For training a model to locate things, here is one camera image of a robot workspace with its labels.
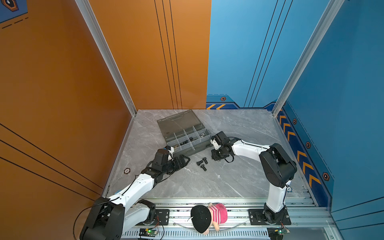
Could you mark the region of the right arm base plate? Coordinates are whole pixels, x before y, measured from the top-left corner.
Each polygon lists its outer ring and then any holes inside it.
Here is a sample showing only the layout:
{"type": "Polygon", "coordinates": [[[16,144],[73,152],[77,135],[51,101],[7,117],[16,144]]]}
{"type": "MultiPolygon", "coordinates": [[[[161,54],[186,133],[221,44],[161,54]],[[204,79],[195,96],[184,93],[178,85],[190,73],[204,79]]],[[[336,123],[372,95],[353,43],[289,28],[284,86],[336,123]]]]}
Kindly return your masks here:
{"type": "Polygon", "coordinates": [[[248,214],[252,226],[281,224],[289,226],[292,224],[287,208],[281,209],[278,213],[274,213],[272,210],[249,209],[248,214]]]}

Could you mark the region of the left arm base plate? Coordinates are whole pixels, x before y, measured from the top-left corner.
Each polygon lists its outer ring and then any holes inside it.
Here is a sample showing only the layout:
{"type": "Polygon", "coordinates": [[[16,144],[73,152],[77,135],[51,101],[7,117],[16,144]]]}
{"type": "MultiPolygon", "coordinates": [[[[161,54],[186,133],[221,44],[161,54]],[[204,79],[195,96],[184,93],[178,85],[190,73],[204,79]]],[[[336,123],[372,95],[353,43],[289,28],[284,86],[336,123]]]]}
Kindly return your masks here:
{"type": "Polygon", "coordinates": [[[150,210],[148,219],[146,220],[146,225],[160,224],[161,226],[167,226],[169,224],[169,220],[170,220],[169,209],[150,210]]]}

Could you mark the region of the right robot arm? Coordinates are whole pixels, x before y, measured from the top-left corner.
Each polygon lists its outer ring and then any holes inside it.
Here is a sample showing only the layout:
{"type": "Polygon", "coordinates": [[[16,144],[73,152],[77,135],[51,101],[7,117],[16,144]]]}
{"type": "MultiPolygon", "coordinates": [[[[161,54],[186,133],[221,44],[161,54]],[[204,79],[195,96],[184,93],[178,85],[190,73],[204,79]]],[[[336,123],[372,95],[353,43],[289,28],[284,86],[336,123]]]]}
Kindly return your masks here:
{"type": "Polygon", "coordinates": [[[284,148],[277,143],[270,146],[248,143],[239,138],[228,137],[224,132],[211,137],[211,144],[214,147],[211,150],[212,159],[215,161],[242,156],[262,164],[270,183],[269,194],[262,211],[249,211],[254,216],[251,224],[254,225],[256,219],[260,219],[262,225],[291,225],[285,199],[298,167],[284,148]]]}

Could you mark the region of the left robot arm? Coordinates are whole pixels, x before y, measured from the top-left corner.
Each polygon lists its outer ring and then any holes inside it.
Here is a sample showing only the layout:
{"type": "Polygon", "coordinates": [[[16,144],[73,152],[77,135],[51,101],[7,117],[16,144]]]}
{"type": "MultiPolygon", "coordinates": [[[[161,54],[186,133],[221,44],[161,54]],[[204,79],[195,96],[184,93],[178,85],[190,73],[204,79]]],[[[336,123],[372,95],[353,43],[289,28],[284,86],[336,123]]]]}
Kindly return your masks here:
{"type": "Polygon", "coordinates": [[[109,198],[99,197],[92,206],[79,235],[80,240],[119,240],[124,229],[137,224],[158,224],[156,205],[142,196],[175,172],[186,167],[190,158],[174,155],[174,148],[158,149],[155,158],[136,175],[132,183],[109,198]]]}

